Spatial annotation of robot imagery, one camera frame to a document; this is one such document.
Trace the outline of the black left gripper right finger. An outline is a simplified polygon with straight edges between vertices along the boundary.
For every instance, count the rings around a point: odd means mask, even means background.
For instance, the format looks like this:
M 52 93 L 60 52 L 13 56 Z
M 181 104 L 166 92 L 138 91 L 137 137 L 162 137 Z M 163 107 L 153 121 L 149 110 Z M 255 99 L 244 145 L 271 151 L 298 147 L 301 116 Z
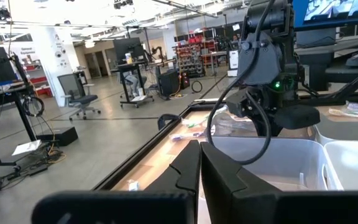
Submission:
M 207 142 L 201 181 L 212 224 L 358 224 L 358 190 L 285 192 Z

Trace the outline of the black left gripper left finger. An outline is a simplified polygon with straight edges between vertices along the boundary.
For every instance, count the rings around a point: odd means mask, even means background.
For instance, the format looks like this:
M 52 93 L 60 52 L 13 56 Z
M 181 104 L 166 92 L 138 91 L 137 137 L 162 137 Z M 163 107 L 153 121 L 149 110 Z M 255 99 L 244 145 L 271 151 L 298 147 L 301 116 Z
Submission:
M 200 166 L 192 140 L 146 189 L 51 194 L 35 205 L 31 224 L 196 224 Z

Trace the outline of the clear plastic bin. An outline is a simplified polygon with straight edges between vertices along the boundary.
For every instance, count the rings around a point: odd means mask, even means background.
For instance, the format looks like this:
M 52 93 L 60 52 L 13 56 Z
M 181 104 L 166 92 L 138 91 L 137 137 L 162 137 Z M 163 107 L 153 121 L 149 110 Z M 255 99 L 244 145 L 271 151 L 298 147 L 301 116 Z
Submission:
M 214 137 L 214 145 L 236 161 L 254 157 L 264 138 Z M 283 191 L 327 190 L 323 146 L 308 139 L 273 138 L 267 151 L 245 169 Z

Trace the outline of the white plastic bin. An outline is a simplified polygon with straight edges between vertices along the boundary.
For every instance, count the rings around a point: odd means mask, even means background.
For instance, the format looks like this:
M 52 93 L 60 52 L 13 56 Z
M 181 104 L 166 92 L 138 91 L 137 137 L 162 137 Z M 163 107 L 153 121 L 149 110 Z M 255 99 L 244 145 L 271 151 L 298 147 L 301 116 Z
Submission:
M 332 141 L 324 145 L 328 190 L 358 190 L 358 141 Z

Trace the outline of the white cabinet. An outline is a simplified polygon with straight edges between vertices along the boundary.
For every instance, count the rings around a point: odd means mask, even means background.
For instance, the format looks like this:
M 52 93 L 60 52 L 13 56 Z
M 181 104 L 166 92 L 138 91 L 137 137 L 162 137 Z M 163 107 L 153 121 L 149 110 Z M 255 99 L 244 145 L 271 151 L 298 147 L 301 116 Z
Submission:
M 237 68 L 238 68 L 238 50 L 231 50 L 229 52 L 229 69 L 227 71 L 227 75 L 229 77 L 237 76 Z

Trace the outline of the black power strip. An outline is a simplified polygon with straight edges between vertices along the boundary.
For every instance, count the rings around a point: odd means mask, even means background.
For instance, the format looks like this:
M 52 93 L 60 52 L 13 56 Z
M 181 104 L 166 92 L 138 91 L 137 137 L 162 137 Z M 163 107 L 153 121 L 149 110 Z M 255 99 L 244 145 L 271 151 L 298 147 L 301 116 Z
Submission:
M 34 176 L 48 169 L 48 164 L 34 164 L 20 171 L 20 176 Z

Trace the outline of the black floor box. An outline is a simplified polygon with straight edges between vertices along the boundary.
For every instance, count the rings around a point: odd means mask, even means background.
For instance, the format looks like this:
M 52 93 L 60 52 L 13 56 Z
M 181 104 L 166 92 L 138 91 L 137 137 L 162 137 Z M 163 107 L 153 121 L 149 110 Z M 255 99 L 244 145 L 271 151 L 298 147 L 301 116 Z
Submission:
M 59 146 L 68 146 L 78 139 L 75 127 L 62 127 L 54 128 L 51 130 L 43 131 L 36 135 L 37 139 L 41 141 L 55 141 Z

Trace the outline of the purple white wrapped toothbrush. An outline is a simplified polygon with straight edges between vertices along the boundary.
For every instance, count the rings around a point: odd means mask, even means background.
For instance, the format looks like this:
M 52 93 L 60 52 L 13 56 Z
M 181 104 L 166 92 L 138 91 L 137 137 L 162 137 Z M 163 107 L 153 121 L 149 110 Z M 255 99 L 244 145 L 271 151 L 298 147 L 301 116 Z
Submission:
M 172 141 L 181 141 L 185 139 L 193 139 L 193 138 L 199 138 L 203 137 L 203 132 L 193 132 L 193 133 L 181 133 L 181 134 L 172 134 L 170 135 L 170 139 Z

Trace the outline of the black table clamp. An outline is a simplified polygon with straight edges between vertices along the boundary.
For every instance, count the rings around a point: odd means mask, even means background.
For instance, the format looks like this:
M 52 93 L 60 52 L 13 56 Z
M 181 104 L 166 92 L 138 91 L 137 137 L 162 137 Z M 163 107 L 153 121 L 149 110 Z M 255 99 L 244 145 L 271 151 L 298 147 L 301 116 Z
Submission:
M 181 120 L 181 116 L 175 115 L 175 114 L 162 114 L 161 116 L 158 117 L 157 120 L 157 126 L 158 126 L 158 130 L 163 129 L 167 123 L 171 122 L 171 121 L 178 121 Z

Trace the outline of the white paper sheet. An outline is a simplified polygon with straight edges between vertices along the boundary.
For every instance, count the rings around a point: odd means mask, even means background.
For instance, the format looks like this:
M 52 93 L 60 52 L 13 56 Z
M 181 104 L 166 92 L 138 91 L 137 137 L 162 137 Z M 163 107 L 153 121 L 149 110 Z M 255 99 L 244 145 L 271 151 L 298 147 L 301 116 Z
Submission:
M 15 148 L 14 152 L 12 153 L 12 156 L 35 151 L 40 147 L 41 143 L 41 140 L 38 139 L 36 141 L 20 144 Z

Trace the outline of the black monitor screen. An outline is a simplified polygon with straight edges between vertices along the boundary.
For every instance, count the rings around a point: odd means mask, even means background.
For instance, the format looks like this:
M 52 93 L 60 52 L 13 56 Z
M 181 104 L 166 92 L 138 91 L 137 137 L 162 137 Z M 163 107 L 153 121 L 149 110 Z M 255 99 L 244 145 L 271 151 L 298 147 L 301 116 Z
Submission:
M 358 24 L 358 0 L 293 0 L 297 31 Z

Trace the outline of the red shelving rack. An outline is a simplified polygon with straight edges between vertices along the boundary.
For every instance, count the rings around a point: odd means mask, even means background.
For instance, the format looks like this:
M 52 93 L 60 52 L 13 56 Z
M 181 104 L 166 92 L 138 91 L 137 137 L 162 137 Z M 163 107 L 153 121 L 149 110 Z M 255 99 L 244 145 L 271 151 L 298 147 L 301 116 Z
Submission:
M 179 69 L 189 78 L 203 77 L 208 67 L 219 65 L 218 57 L 212 56 L 218 50 L 214 29 L 196 29 L 190 34 L 174 37 L 174 41 Z

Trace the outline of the grey office chair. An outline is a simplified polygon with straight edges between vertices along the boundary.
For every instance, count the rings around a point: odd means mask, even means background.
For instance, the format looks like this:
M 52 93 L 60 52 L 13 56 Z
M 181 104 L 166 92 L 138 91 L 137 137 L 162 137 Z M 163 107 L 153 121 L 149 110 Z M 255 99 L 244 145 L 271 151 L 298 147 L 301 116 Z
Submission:
M 93 84 L 83 85 L 81 80 L 77 77 L 76 73 L 60 75 L 58 77 L 64 95 L 65 106 L 69 108 L 76 108 L 71 115 L 68 116 L 70 122 L 73 121 L 73 117 L 87 119 L 86 112 L 91 111 L 93 113 L 101 114 L 101 110 L 90 106 L 90 104 L 98 99 L 97 95 L 90 93 L 90 87 Z

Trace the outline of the black computer tower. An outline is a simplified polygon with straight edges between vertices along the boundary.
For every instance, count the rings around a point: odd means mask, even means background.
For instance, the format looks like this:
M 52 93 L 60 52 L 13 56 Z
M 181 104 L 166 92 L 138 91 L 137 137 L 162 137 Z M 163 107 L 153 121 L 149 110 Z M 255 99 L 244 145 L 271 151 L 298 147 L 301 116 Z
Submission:
M 156 79 L 160 94 L 166 97 L 190 86 L 188 75 L 186 73 L 180 73 L 175 69 L 167 70 L 164 73 L 157 73 Z

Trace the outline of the white square pillar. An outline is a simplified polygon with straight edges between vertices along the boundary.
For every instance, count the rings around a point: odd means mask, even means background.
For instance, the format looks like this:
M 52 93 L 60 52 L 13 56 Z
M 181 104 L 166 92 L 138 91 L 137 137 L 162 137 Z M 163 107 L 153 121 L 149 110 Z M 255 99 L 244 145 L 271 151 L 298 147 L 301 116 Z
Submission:
M 73 73 L 79 65 L 72 38 L 56 27 L 33 27 L 30 34 L 57 105 L 64 107 L 65 92 L 58 78 Z

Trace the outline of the black monitor on desk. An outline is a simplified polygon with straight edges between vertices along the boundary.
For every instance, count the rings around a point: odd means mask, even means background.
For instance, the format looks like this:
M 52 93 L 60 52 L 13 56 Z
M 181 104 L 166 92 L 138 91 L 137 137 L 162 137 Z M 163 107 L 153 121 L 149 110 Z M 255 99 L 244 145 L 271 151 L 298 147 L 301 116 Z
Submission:
M 142 42 L 138 37 L 127 39 L 114 39 L 113 41 L 116 59 L 123 60 L 130 53 L 133 58 L 145 57 Z

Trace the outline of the black aluminium table frame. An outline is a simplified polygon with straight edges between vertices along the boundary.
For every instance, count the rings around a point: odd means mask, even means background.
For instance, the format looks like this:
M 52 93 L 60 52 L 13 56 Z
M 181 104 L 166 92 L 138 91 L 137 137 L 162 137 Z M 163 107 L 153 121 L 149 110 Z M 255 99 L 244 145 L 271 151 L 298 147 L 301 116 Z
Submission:
M 350 75 L 351 81 L 358 77 Z M 217 98 L 194 100 L 184 111 L 178 116 L 180 118 L 199 118 L 206 115 L 213 109 Z M 347 100 L 358 103 L 358 90 L 347 96 Z M 329 115 L 329 108 L 339 110 L 343 108 L 345 101 L 332 103 L 323 103 L 316 108 L 323 118 L 330 119 L 332 122 L 358 122 L 358 118 L 350 118 L 345 116 Z M 171 120 L 164 124 L 158 133 L 148 140 L 142 147 L 132 153 L 121 165 L 117 166 L 110 174 L 108 174 L 100 183 L 92 190 L 125 190 L 127 189 L 127 181 L 138 181 L 141 187 L 149 185 L 156 177 L 162 173 L 165 168 L 176 158 L 177 153 L 188 144 L 190 140 L 184 140 L 183 143 L 174 143 L 168 139 L 169 134 L 179 133 L 184 128 L 179 127 L 180 121 Z

